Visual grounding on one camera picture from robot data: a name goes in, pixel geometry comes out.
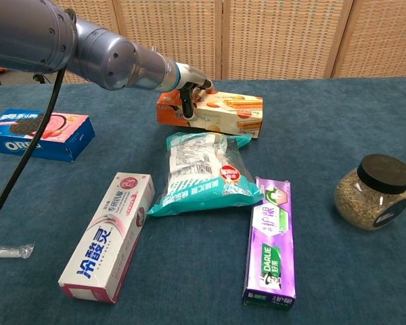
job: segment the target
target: toothpaste box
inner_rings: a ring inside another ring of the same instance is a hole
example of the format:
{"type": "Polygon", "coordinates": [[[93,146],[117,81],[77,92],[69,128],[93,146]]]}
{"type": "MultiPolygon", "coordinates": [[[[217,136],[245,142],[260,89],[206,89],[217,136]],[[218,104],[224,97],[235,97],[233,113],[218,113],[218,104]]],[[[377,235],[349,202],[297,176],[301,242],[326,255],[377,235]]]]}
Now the toothpaste box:
{"type": "MultiPolygon", "coordinates": [[[[38,110],[14,109],[0,114],[0,152],[23,155],[43,114],[38,110]]],[[[74,161],[94,136],[87,115],[54,112],[32,156],[74,161]]]]}
{"type": "Polygon", "coordinates": [[[165,125],[196,127],[258,138],[263,121],[263,99],[251,95],[199,90],[193,95],[195,118],[183,117],[179,91],[161,94],[156,104],[158,122],[165,125]]]}
{"type": "Polygon", "coordinates": [[[65,294],[117,302],[153,198],[150,175],[116,174],[60,276],[65,294]]]}
{"type": "Polygon", "coordinates": [[[252,211],[244,304],[289,309],[296,300],[289,181],[256,178],[264,198],[252,211]]]}

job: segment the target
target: blue tablecloth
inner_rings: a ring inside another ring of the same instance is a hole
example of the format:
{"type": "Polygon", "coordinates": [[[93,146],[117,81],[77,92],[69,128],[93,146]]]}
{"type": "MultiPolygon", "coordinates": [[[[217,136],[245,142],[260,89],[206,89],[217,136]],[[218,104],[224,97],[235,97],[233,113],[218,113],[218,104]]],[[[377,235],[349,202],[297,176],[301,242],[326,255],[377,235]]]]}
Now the blue tablecloth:
{"type": "MultiPolygon", "coordinates": [[[[264,98],[261,137],[241,150],[254,176],[292,182],[297,300],[241,303],[250,207],[149,218],[115,305],[65,296],[58,278],[118,171],[166,181],[158,94],[64,85],[57,112],[89,114],[96,137],[75,162],[33,158],[0,214],[0,324],[406,324],[406,210],[377,232],[343,221],[338,181],[381,152],[406,162],[406,78],[219,81],[264,98]]],[[[51,85],[0,87],[0,113],[44,110],[51,85]]],[[[0,154],[0,192],[19,157],[0,154]]]]}

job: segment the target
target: purple toothpaste box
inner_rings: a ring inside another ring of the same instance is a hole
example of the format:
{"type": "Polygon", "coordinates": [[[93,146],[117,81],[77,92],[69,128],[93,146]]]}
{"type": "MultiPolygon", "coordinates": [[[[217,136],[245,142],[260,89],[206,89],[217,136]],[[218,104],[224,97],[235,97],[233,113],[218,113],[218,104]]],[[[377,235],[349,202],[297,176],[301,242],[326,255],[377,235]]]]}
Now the purple toothpaste box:
{"type": "Polygon", "coordinates": [[[256,178],[264,193],[253,207],[242,300],[289,309],[296,300],[289,181],[256,178]]]}

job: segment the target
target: black cable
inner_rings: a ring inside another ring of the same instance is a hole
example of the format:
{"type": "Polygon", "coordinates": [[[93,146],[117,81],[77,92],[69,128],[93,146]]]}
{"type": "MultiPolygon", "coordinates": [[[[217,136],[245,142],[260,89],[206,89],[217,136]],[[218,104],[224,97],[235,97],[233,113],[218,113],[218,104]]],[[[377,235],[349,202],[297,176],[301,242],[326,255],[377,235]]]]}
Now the black cable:
{"type": "MultiPolygon", "coordinates": [[[[75,23],[76,22],[75,11],[72,9],[67,9],[67,10],[65,10],[65,12],[70,16],[71,20],[75,23]]],[[[51,114],[54,111],[55,102],[57,101],[57,98],[59,96],[60,87],[62,86],[62,81],[63,81],[63,77],[65,75],[65,71],[66,71],[66,67],[63,67],[57,73],[57,77],[55,78],[55,83],[53,86],[53,93],[51,94],[51,99],[49,100],[48,107],[47,107],[47,110],[45,111],[45,115],[41,121],[41,124],[39,125],[39,128],[37,129],[35,136],[33,137],[32,141],[30,142],[30,145],[27,147],[24,155],[22,156],[20,162],[18,163],[18,166],[15,168],[14,173],[10,177],[9,181],[7,182],[4,190],[2,191],[2,193],[0,195],[0,211],[1,211],[1,208],[3,208],[3,205],[5,204],[7,197],[9,196],[10,192],[12,191],[12,188],[14,188],[15,183],[17,182],[19,176],[21,175],[21,172],[27,165],[27,162],[30,159],[33,151],[35,150],[42,134],[44,133],[45,129],[47,128],[51,114]]]]}

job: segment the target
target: jar label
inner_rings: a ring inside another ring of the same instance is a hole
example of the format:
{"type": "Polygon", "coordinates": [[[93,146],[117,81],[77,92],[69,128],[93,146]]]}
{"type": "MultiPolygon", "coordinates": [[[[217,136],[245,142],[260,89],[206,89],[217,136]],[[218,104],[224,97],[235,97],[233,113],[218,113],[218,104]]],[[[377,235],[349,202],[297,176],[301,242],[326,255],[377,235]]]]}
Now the jar label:
{"type": "Polygon", "coordinates": [[[373,222],[373,226],[375,228],[382,227],[386,225],[388,222],[392,221],[397,215],[399,215],[406,207],[406,198],[403,200],[398,201],[391,207],[387,208],[384,212],[382,212],[379,217],[373,222]]]}

